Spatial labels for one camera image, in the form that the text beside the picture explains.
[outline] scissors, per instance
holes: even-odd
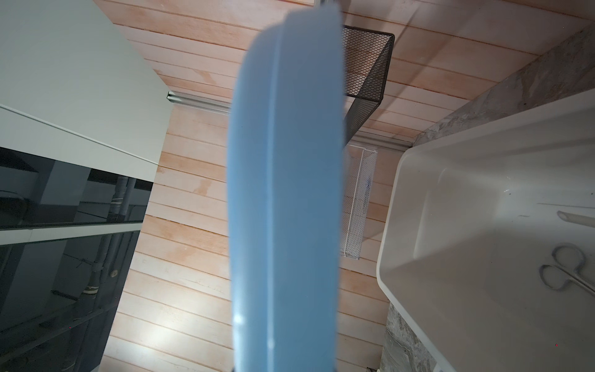
[[[576,252],[576,255],[578,256],[578,264],[576,264],[574,267],[567,267],[567,266],[563,265],[558,260],[558,252],[560,252],[563,249],[571,249],[574,252]],[[591,282],[589,282],[587,279],[585,279],[579,273],[579,271],[581,271],[581,269],[585,265],[585,261],[586,261],[585,255],[579,249],[579,247],[575,246],[574,244],[570,244],[570,243],[558,244],[552,251],[552,257],[555,262],[553,265],[541,265],[541,267],[539,268],[539,276],[541,277],[541,281],[543,282],[543,284],[545,284],[549,289],[562,290],[568,285],[568,283],[573,282],[580,288],[583,288],[584,290],[586,290],[591,296],[595,296],[595,285],[592,284]],[[566,274],[566,277],[567,277],[566,280],[564,280],[564,282],[561,285],[550,284],[547,281],[547,279],[543,276],[543,271],[546,268],[553,268],[555,270],[559,270],[559,271],[563,272],[564,274]]]

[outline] sink basin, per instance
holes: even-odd
[[[595,296],[539,274],[570,243],[595,282],[595,227],[558,216],[594,193],[595,90],[409,149],[378,284],[444,372],[594,371]]]

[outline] white tub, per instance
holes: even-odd
[[[547,288],[559,243],[595,282],[595,90],[407,150],[378,283],[444,372],[595,371],[595,297]]]

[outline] blurry blue object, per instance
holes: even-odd
[[[334,369],[341,38],[338,6],[293,12],[240,69],[227,159],[236,372]]]

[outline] black wire basket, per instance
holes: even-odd
[[[345,95],[354,98],[345,115],[345,144],[382,102],[393,45],[391,33],[343,26]]]

